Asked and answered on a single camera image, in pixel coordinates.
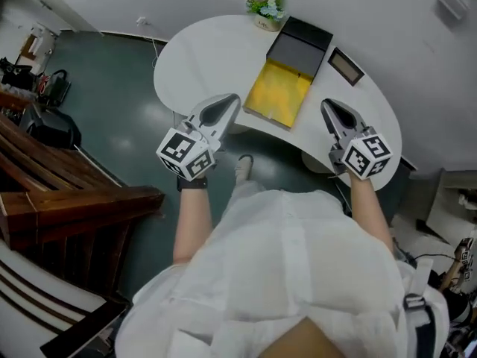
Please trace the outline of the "white curved table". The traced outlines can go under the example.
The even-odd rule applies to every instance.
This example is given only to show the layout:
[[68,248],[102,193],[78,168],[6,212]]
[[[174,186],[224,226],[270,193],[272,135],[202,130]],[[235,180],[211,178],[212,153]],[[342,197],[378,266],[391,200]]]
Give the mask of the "white curved table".
[[[197,103],[214,95],[235,93],[245,100],[276,37],[277,33],[256,27],[245,15],[216,16],[184,28],[160,52],[154,68],[154,87],[160,101],[175,113],[187,116]],[[371,178],[374,188],[380,190],[399,166],[399,122],[369,75],[351,86],[328,63],[334,48],[329,46],[291,129],[244,110],[236,117],[236,124],[282,139],[330,169],[328,153],[333,138],[320,103],[325,98],[344,102],[381,133],[391,148],[393,157]]]

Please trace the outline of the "grey shelf unit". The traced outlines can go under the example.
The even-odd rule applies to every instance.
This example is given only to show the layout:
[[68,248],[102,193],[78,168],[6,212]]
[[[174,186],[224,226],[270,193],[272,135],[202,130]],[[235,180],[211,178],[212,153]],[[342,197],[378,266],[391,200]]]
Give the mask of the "grey shelf unit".
[[422,220],[425,228],[450,245],[477,237],[477,171],[443,169]]

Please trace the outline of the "person's chest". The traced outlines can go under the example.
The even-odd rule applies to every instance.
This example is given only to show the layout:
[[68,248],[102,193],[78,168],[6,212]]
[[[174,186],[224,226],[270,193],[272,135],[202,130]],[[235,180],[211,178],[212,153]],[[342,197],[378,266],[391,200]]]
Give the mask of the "person's chest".
[[264,349],[259,358],[345,358],[345,356],[310,318],[304,318]]

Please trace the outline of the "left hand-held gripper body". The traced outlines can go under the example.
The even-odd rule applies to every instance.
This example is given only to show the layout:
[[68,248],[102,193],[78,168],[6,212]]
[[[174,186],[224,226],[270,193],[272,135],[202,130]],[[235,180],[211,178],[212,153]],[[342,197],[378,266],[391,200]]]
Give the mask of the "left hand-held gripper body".
[[194,180],[217,164],[215,154],[221,149],[223,136],[223,125],[184,119],[167,132],[156,154],[169,171]]

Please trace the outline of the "black cart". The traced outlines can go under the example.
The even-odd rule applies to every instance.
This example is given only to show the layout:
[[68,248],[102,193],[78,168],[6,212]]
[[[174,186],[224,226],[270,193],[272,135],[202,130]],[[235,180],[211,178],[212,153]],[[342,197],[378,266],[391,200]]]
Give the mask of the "black cart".
[[50,75],[42,72],[37,76],[35,87],[37,101],[49,107],[59,107],[70,86],[71,82],[68,81],[68,72],[65,69],[59,69]]

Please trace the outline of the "yellow box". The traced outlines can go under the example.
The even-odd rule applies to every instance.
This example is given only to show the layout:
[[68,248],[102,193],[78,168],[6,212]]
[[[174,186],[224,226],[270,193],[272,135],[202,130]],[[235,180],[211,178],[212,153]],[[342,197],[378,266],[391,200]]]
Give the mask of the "yellow box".
[[244,103],[244,111],[290,129],[314,78],[267,60]]

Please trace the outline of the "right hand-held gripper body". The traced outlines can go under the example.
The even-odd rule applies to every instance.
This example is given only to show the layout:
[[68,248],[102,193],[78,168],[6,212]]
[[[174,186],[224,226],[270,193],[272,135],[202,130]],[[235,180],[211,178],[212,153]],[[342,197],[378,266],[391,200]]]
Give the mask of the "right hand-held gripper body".
[[336,175],[351,172],[360,180],[379,174],[393,155],[383,135],[371,126],[336,142],[329,152]]

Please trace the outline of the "person's right forearm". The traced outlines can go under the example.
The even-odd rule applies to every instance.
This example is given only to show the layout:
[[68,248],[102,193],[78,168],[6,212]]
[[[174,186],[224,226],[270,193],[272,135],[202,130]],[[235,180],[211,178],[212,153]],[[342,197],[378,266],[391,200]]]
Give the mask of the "person's right forearm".
[[394,254],[394,243],[388,223],[382,212],[372,182],[361,180],[349,169],[351,189],[352,217],[358,225],[371,236],[385,244],[388,250]]

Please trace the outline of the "person's left forearm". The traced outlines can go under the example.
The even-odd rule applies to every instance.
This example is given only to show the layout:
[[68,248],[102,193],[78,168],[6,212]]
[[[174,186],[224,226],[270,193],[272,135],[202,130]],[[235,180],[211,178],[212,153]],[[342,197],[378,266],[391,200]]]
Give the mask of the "person's left forearm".
[[213,230],[206,189],[183,189],[174,239],[173,264],[189,262]]

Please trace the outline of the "black picture frame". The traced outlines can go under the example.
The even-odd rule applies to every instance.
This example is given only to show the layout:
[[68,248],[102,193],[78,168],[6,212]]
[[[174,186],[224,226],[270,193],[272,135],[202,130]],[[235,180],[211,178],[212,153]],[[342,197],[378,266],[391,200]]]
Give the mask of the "black picture frame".
[[337,47],[333,49],[329,56],[328,64],[352,87],[364,76],[364,72]]

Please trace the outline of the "person's white shoe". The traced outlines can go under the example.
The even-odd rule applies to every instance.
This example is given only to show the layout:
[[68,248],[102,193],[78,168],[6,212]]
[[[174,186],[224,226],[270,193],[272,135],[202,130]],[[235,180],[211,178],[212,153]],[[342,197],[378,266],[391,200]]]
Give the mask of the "person's white shoe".
[[250,173],[253,167],[253,156],[250,154],[243,154],[237,161],[235,167],[235,182],[236,185],[249,180]]

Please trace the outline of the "black bag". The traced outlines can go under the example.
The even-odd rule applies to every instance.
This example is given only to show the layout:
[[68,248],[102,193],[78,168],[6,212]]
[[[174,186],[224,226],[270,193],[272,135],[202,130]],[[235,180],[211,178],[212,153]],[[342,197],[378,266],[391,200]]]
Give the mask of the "black bag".
[[56,107],[30,104],[19,128],[43,145],[74,150],[81,144],[81,132],[74,120]]

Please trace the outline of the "black wristband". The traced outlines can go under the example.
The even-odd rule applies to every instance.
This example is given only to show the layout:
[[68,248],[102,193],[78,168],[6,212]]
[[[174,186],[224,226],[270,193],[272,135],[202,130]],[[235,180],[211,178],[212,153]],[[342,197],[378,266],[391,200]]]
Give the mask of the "black wristband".
[[207,187],[208,179],[206,177],[195,178],[191,181],[188,181],[181,176],[177,177],[177,190],[179,192],[182,192],[184,189],[207,189]]

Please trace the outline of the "person's white clothing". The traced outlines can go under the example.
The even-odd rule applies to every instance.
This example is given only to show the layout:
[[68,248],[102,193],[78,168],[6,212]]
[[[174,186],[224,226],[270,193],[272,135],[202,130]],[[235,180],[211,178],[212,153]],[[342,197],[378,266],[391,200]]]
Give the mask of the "person's white clothing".
[[233,192],[193,258],[144,285],[117,358],[259,358],[310,318],[345,358],[440,358],[449,333],[432,261],[398,260],[323,191]]

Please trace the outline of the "potted flowers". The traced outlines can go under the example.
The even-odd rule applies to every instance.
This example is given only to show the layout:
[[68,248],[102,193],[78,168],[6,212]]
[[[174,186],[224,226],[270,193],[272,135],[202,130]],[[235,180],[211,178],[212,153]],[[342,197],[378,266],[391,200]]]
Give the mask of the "potted flowers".
[[246,0],[245,7],[254,24],[266,31],[278,31],[285,18],[285,0]]

